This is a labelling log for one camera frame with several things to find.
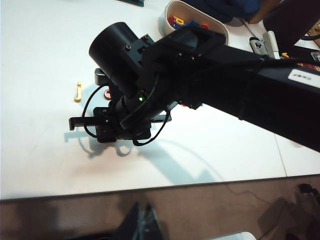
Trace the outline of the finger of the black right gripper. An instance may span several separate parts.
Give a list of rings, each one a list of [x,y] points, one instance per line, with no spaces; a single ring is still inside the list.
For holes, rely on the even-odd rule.
[[[121,140],[146,140],[151,137],[151,131],[149,129],[139,131],[121,130],[119,132],[119,138]]]
[[[114,143],[117,138],[108,126],[96,126],[96,138],[99,143]]]

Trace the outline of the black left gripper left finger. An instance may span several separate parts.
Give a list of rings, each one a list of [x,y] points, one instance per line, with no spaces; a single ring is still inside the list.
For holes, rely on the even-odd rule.
[[[118,240],[136,240],[138,238],[140,205],[135,203],[117,229]]]

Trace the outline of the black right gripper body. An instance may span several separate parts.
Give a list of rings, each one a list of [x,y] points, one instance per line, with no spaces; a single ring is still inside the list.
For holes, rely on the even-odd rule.
[[[69,129],[78,127],[111,127],[112,132],[124,132],[145,128],[151,123],[166,123],[171,120],[172,100],[138,101],[133,109],[121,99],[108,107],[95,107],[93,116],[86,116],[86,110],[79,117],[69,118]]]

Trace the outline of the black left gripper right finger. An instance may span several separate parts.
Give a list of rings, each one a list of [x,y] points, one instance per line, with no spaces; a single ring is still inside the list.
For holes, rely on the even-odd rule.
[[[141,219],[141,239],[142,240],[163,240],[163,233],[158,222],[156,212],[152,205],[148,203],[142,213]]]

